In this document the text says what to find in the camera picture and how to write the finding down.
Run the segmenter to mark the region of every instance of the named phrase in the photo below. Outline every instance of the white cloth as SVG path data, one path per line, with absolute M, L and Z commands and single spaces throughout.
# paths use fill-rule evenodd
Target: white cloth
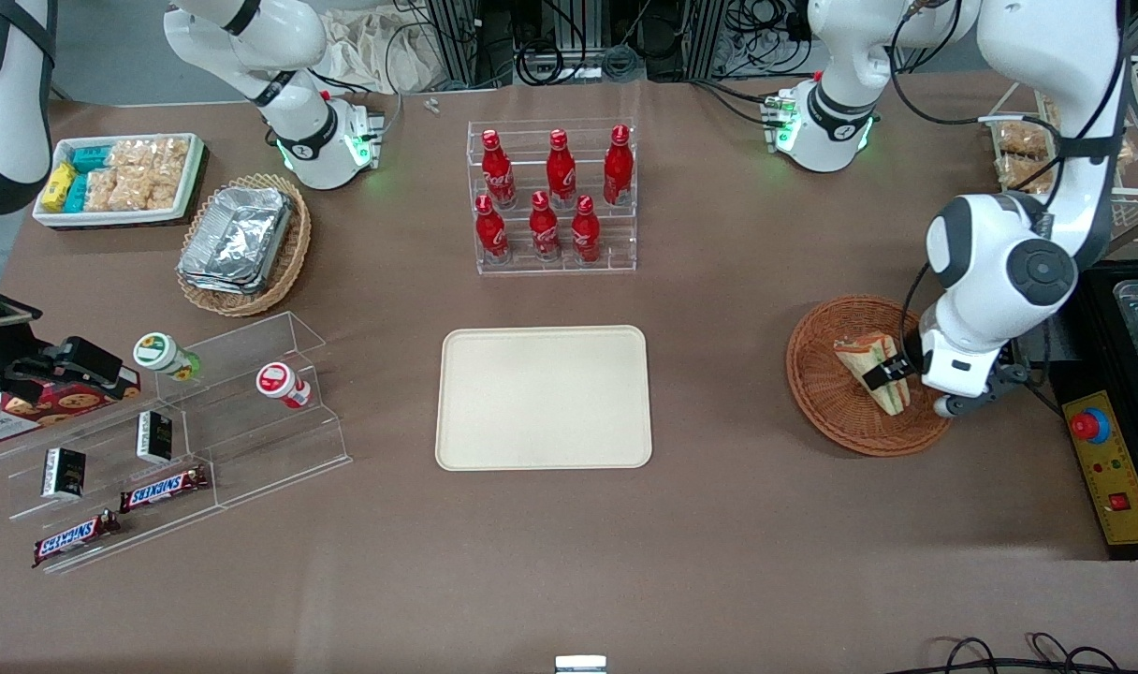
M 329 54 L 316 67 L 322 76 L 394 93 L 423 91 L 444 80 L 445 67 L 436 52 L 436 31 L 423 24 L 406 27 L 390 46 L 390 76 L 386 77 L 386 48 L 395 31 L 424 20 L 418 13 L 398 11 L 391 2 L 371 9 L 329 9 L 320 20 L 329 34 Z

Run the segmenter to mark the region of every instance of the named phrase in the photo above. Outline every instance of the red button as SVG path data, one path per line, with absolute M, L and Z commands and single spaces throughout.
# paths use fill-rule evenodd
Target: red button
M 1094 439 L 1100 433 L 1100 424 L 1097 424 L 1097 418 L 1087 411 L 1073 414 L 1069 421 L 1069 428 L 1072 429 L 1073 435 L 1081 439 Z

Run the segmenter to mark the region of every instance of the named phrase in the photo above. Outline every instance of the switch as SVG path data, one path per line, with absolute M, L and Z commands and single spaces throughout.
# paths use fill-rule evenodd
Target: switch
M 1111 494 L 1110 495 L 1110 508 L 1111 509 L 1130 509 L 1130 500 L 1125 498 L 1124 493 Z
M 1086 408 L 1069 419 L 1069 429 L 1075 438 L 1099 445 L 1110 438 L 1110 418 L 1096 408 Z

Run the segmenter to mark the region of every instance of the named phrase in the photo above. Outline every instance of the foil container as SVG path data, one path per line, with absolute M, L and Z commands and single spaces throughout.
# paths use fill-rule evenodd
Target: foil container
M 226 187 L 207 206 L 176 272 L 205 290 L 265 290 L 294 204 L 273 188 Z

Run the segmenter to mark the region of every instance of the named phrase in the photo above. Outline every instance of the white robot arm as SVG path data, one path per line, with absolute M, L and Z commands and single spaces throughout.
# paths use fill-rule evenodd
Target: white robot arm
M 365 108 L 324 98 L 307 73 L 327 48 L 324 25 L 307 3 L 176 0 L 163 27 L 181 59 L 221 77 L 258 107 L 303 184 L 341 187 L 372 166 L 377 155 Z
M 24 208 L 49 175 L 56 9 L 56 0 L 0 0 L 0 214 Z
M 1104 255 L 1124 110 L 1112 2 L 982 0 L 978 42 L 993 69 L 1056 102 L 1062 166 L 1047 196 L 956 197 L 929 227 L 927 257 L 946 294 L 924 312 L 907 360 L 925 385 L 949 393 L 937 404 L 947 417 L 1025 380 L 1022 367 L 999 364 L 1001 350 L 1059 311 L 1079 270 Z
M 24 208 L 49 175 L 47 120 L 56 0 L 0 0 L 0 213 Z M 324 25 L 298 0 L 179 0 L 164 18 L 174 51 L 261 108 L 307 187 L 341 187 L 377 162 L 365 109 L 325 101 L 308 76 Z
M 921 8 L 905 0 L 809 0 L 809 22 L 831 54 L 822 73 L 783 89 L 778 97 L 794 104 L 784 115 L 774 148 L 809 171 L 848 166 L 864 148 L 869 118 L 889 84 L 885 46 L 898 22 L 902 47 L 937 47 L 972 27 L 981 0 L 932 0 Z

